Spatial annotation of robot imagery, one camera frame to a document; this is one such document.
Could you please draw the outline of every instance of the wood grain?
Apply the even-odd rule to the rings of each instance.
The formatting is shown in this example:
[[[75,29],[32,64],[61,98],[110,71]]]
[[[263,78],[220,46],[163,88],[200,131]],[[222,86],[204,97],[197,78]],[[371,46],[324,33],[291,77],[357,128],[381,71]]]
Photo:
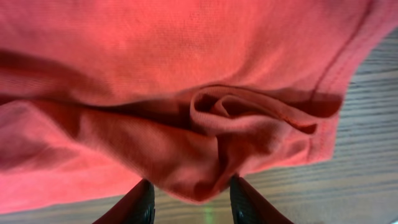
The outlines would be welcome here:
[[[359,67],[341,112],[332,161],[246,178],[295,223],[398,219],[398,30]],[[232,223],[228,191],[194,206],[156,191],[155,223]],[[0,223],[91,223],[121,197],[0,216]]]

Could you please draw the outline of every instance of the crumpled fabric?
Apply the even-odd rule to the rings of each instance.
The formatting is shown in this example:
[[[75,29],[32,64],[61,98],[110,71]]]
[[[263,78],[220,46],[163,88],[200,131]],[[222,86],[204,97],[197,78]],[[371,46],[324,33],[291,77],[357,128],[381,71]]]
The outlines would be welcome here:
[[[0,213],[125,194],[206,202],[330,159],[395,0],[0,0]]]

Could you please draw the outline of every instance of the wooden table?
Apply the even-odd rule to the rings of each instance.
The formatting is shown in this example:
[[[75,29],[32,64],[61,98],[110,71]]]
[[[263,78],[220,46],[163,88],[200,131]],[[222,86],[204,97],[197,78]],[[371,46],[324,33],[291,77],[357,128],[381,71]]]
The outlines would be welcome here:
[[[354,76],[333,160],[246,178],[295,223],[377,223],[398,219],[398,29]],[[0,223],[92,223],[121,197],[0,216]],[[156,192],[155,223],[232,223],[229,192],[194,206]]]

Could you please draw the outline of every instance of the gray wooden tabletop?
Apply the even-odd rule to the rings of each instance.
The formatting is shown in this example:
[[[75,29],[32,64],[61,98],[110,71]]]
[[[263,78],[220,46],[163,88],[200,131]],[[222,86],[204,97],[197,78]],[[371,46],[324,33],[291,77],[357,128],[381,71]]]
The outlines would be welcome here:
[[[247,180],[294,223],[388,224],[398,219],[398,29],[358,68],[333,160]],[[121,197],[0,215],[0,223],[92,223]],[[232,223],[228,191],[194,206],[156,192],[155,223]]]

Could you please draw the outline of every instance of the red cloth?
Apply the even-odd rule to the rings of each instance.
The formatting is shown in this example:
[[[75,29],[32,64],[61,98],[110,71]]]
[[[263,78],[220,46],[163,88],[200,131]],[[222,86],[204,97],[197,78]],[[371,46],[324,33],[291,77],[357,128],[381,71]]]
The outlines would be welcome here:
[[[395,0],[0,0],[0,212],[126,193],[191,202],[331,158]]]

